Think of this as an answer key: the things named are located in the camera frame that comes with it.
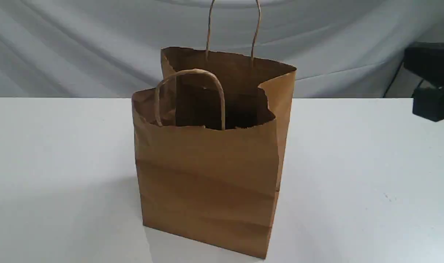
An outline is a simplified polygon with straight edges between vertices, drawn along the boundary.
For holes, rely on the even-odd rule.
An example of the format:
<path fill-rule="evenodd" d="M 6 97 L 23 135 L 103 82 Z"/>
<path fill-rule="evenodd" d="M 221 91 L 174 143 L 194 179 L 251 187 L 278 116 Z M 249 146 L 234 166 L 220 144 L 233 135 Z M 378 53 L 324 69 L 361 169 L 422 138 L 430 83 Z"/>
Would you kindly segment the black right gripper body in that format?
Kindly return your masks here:
<path fill-rule="evenodd" d="M 404 51 L 403 66 L 421 78 L 413 91 L 412 113 L 444 120 L 444 43 L 416 42 Z"/>

